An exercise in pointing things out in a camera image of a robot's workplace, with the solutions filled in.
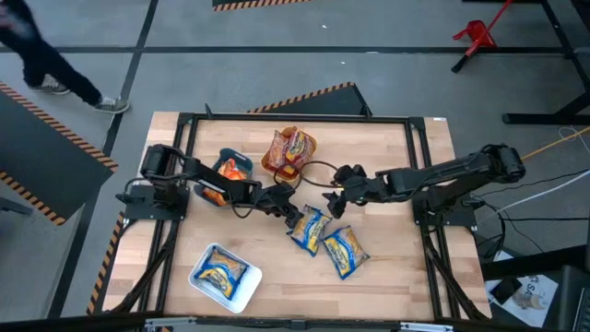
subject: snack bag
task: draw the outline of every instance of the snack bag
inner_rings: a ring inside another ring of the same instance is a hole
[[[275,138],[270,145],[270,155],[268,158],[268,166],[270,169],[276,171],[285,163],[285,152],[289,139],[284,137],[278,130],[275,130]]]
[[[195,279],[206,280],[231,300],[247,269],[248,266],[244,263],[222,254],[218,248],[213,247],[209,258],[196,272]]]
[[[287,164],[295,165],[297,169],[300,169],[305,162],[312,158],[314,149],[315,147],[310,137],[298,129],[289,138],[289,148],[285,153]],[[296,169],[287,166],[283,169],[283,172],[292,176],[296,172]]]
[[[275,131],[266,167],[270,171],[279,170],[278,173],[288,179],[295,179],[298,175],[297,169],[312,158],[314,151],[315,145],[310,136],[297,127],[292,127],[289,137]]]
[[[332,257],[338,275],[343,280],[359,268],[364,261],[371,258],[362,250],[350,226],[338,229],[326,236],[324,245]]]
[[[218,173],[227,177],[230,180],[245,180],[247,178],[246,172],[239,170],[236,167],[236,160],[233,159],[228,159],[227,161],[225,161],[221,165],[221,167],[219,167]],[[215,203],[217,203],[220,207],[225,207],[226,205],[228,205],[225,199],[223,199],[223,195],[216,192],[215,190],[204,188],[203,194],[213,199]]]
[[[295,228],[287,235],[290,235],[296,244],[315,257],[320,247],[325,225],[332,221],[332,218],[325,216],[320,209],[307,205],[303,208],[303,213],[303,218],[299,219]]]

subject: person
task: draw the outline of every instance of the person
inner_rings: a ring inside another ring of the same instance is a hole
[[[129,109],[128,101],[102,95],[43,39],[24,0],[0,0],[0,42],[22,59],[24,80],[31,89],[55,95],[71,90],[101,112]]]

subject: yellow snack bag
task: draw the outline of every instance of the yellow snack bag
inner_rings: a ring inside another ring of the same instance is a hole
[[[341,228],[328,235],[324,239],[325,248],[328,250],[332,262],[341,279],[346,279],[367,259],[367,255],[354,236],[350,226]]]
[[[287,235],[290,235],[296,244],[315,257],[320,247],[325,225],[332,221],[332,218],[325,216],[320,209],[307,205],[303,208],[303,214],[303,218],[299,219],[295,228]]]
[[[195,279],[206,280],[231,300],[246,269],[247,265],[222,254],[214,247],[209,258],[196,272]]]

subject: red object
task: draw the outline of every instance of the red object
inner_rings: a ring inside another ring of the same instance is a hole
[[[469,35],[469,38],[473,42],[477,41],[480,36],[483,36],[479,46],[498,47],[494,39],[491,38],[490,32],[486,29],[486,24],[480,19],[467,23],[467,28],[455,34],[453,39],[458,41],[466,34]]]
[[[479,35],[476,37],[475,41],[473,41],[473,43],[471,44],[471,47],[469,47],[469,49],[467,50],[467,52],[465,53],[466,56],[471,56],[471,54],[473,54],[479,46],[483,45],[483,41],[484,40],[491,40],[491,42],[494,43],[493,39],[491,38],[490,35],[490,30],[491,28],[493,28],[493,26],[496,24],[496,22],[498,21],[498,18],[500,18],[500,16],[504,13],[504,11],[506,10],[506,8],[508,8],[508,6],[513,2],[513,0],[506,0],[506,2],[504,3],[504,5],[501,7],[500,11],[498,12],[498,14],[496,14],[496,17],[491,21],[490,25],[486,28],[486,25],[483,24],[483,22],[480,23],[481,27],[478,28],[484,30],[484,33],[479,33]]]

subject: white bowl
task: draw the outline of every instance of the white bowl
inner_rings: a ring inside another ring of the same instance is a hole
[[[202,279],[194,278],[196,272],[198,272],[198,270],[201,269],[209,255],[213,252],[214,247],[217,247],[220,253],[227,255],[248,266],[246,271],[243,273],[238,288],[233,293],[231,301],[228,300],[228,298],[226,298],[225,295],[223,295],[221,290],[218,290],[215,287],[213,287],[211,283]],[[223,305],[234,314],[239,314],[246,308],[246,305],[252,298],[254,291],[256,291],[256,288],[258,287],[260,280],[262,280],[262,271],[260,270],[260,268],[255,267],[252,264],[246,262],[245,260],[239,258],[237,255],[231,253],[230,251],[222,247],[219,243],[212,243],[206,248],[203,255],[201,255],[201,259],[199,259],[198,263],[196,263],[195,267],[191,271],[191,274],[188,275],[188,282],[191,284],[191,286],[202,291],[206,296],[215,300],[217,303]]]

